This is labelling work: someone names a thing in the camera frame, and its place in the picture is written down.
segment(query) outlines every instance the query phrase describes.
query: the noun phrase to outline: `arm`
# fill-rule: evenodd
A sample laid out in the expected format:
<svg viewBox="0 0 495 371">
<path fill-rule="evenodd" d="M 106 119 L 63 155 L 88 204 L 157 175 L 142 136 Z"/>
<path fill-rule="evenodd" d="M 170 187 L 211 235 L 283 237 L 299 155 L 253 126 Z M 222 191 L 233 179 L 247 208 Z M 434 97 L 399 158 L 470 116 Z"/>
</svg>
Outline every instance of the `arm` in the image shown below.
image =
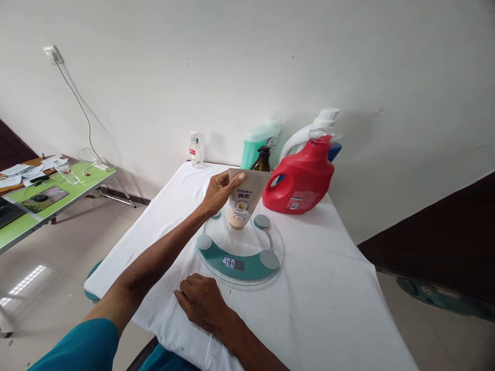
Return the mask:
<svg viewBox="0 0 495 371">
<path fill-rule="evenodd" d="M 244 178 L 245 173 L 241 173 L 229 183 L 227 171 L 213 176 L 205 199 L 198 208 L 138 256 L 117 278 L 83 322 L 94 318 L 106 318 L 116 325 L 119 334 L 122 335 L 148 291 L 170 268 L 203 223 L 222 208 L 232 189 L 242 183 Z"/>
<path fill-rule="evenodd" d="M 211 332 L 245 371 L 289 371 L 224 302 L 214 278 L 199 274 L 181 282 L 174 294 L 187 318 Z"/>
</svg>

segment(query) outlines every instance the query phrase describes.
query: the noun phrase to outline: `bottle cap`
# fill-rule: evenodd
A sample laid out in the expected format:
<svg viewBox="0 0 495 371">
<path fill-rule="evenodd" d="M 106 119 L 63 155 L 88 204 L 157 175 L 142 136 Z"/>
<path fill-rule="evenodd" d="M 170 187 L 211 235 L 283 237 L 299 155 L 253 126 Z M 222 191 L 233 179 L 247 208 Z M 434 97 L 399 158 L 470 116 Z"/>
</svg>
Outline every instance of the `bottle cap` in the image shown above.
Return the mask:
<svg viewBox="0 0 495 371">
<path fill-rule="evenodd" d="M 323 108 L 317 118 L 313 121 L 317 127 L 333 127 L 336 123 L 338 108 Z"/>
<path fill-rule="evenodd" d="M 265 125 L 268 126 L 279 126 L 280 125 L 280 117 L 270 117 L 268 119 L 265 119 Z"/>
<path fill-rule="evenodd" d="M 199 142 L 199 138 L 197 136 L 197 131 L 192 131 L 189 134 L 191 135 L 191 143 L 192 144 Z"/>
<path fill-rule="evenodd" d="M 264 158 L 264 159 L 269 158 L 270 150 L 271 150 L 271 148 L 269 146 L 261 146 L 260 148 L 258 148 L 260 159 L 261 158 Z"/>
</svg>

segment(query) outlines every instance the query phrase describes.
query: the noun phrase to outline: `red detergent bottle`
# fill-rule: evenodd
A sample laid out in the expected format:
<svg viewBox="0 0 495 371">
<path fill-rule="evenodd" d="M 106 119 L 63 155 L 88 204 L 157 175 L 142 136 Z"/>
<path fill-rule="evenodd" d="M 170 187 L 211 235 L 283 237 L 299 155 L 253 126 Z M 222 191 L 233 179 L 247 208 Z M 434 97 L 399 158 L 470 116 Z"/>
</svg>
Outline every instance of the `red detergent bottle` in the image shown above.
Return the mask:
<svg viewBox="0 0 495 371">
<path fill-rule="evenodd" d="M 263 192 L 263 204 L 284 214 L 304 214 L 315 207 L 328 191 L 334 166 L 327 159 L 334 128 L 309 131 L 302 151 L 285 157 L 273 171 Z M 277 184 L 277 177 L 283 177 Z"/>
</svg>

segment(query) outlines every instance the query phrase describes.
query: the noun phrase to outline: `digital scale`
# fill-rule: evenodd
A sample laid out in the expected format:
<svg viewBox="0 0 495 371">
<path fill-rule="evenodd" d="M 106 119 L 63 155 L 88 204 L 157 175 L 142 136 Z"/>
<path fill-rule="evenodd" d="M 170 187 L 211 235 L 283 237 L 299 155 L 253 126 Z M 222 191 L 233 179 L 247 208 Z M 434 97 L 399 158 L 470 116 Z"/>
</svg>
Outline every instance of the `digital scale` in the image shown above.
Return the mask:
<svg viewBox="0 0 495 371">
<path fill-rule="evenodd" d="M 213 274 L 241 286 L 273 278 L 285 252 L 277 226 L 264 212 L 256 209 L 246 226 L 237 230 L 228 222 L 228 205 L 204 224 L 196 251 Z"/>
</svg>

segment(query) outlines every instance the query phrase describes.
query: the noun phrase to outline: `white detergent bottle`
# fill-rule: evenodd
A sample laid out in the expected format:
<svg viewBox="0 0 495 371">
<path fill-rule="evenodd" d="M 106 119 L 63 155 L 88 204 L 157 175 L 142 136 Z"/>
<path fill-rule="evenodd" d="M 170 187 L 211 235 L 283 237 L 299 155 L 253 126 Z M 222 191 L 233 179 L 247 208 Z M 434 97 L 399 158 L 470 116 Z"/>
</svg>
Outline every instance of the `white detergent bottle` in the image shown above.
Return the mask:
<svg viewBox="0 0 495 371">
<path fill-rule="evenodd" d="M 258 149 L 261 146 L 273 148 L 280 134 L 280 119 L 266 119 L 264 125 L 258 126 L 246 134 L 244 138 L 244 151 L 242 152 L 241 168 L 250 169 L 258 159 Z"/>
<path fill-rule="evenodd" d="M 309 131 L 321 127 L 333 127 L 336 123 L 337 115 L 340 110 L 338 108 L 323 108 L 317 118 L 311 124 L 297 131 L 282 147 L 279 163 L 282 159 L 292 153 L 297 153 L 304 148 L 308 141 Z"/>
</svg>

